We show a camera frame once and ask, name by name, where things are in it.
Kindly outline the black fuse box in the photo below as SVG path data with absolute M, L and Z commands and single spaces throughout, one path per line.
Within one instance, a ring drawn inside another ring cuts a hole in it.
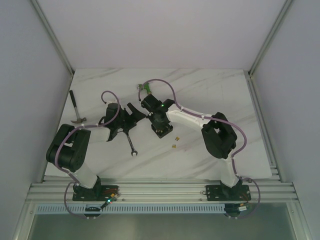
M 170 122 L 164 122 L 164 123 L 152 122 L 151 129 L 161 139 L 173 131 L 173 126 L 171 125 Z

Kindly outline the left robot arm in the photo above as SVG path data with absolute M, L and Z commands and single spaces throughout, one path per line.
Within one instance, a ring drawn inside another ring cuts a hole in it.
M 76 185 L 85 188 L 84 195 L 90 201 L 99 200 L 103 192 L 97 185 L 99 177 L 85 163 L 89 143 L 111 142 L 118 133 L 124 133 L 131 148 L 131 155 L 138 155 L 129 131 L 147 116 L 130 102 L 127 107 L 131 113 L 118 103 L 109 103 L 105 115 L 96 125 L 75 127 L 62 124 L 46 152 L 46 160 L 69 175 Z

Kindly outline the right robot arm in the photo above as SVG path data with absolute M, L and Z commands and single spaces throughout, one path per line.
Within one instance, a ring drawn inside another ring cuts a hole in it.
M 172 99 L 161 102 L 152 94 L 140 102 L 148 111 L 147 118 L 151 122 L 151 129 L 160 139 L 173 131 L 172 123 L 182 124 L 201 132 L 206 150 L 218 159 L 223 197 L 232 200 L 239 194 L 237 185 L 239 179 L 234 173 L 231 160 L 231 152 L 236 148 L 238 137 L 224 114 L 217 112 L 215 115 L 208 115 L 191 112 L 190 109 L 179 107 Z

